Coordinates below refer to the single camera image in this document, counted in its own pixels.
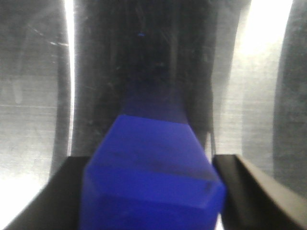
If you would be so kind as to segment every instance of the blue plastic block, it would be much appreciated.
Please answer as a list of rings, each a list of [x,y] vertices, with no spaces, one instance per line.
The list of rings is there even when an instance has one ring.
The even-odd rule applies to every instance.
[[[225,186],[188,124],[120,115],[85,168],[81,230],[212,230]]]

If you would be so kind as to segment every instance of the brushed metal surface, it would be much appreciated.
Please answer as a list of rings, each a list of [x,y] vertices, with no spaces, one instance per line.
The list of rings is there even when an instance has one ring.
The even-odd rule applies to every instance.
[[[120,96],[114,92],[122,83],[101,72],[108,62],[95,36],[103,31],[90,27],[82,37],[86,33],[78,30],[99,21],[85,2],[67,0],[73,11],[64,0],[0,3],[0,229],[71,150],[91,154],[118,111]],[[219,3],[212,74],[216,152],[242,154],[307,197],[307,3]],[[94,40],[83,46],[89,37]],[[81,52],[93,55],[82,59]],[[81,62],[91,77],[85,69],[76,73],[83,79],[74,78],[72,69],[78,71]],[[192,87],[195,95],[203,95],[202,84]],[[99,104],[101,98],[110,100]],[[203,119],[201,113],[194,116]]]

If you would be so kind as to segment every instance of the curved metal surface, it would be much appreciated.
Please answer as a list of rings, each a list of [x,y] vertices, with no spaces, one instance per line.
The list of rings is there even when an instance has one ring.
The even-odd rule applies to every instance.
[[[306,1],[219,0],[218,13],[213,1],[163,1],[151,16],[144,1],[124,2],[0,3],[0,229],[68,155],[94,152],[120,110],[125,54],[138,46],[127,35],[152,18],[168,45],[147,51],[181,81],[202,144],[214,120],[217,153],[243,154],[306,197]]]

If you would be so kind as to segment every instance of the blue hexagonal prism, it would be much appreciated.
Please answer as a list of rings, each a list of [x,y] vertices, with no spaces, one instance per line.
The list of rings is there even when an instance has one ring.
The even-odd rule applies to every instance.
[[[120,115],[83,175],[81,230],[213,230],[225,186],[188,124]]]

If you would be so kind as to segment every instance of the blue plastic piece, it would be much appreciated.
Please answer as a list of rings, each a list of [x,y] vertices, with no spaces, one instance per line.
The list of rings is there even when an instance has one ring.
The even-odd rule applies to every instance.
[[[225,186],[188,124],[120,115],[83,174],[81,230],[213,230]]]

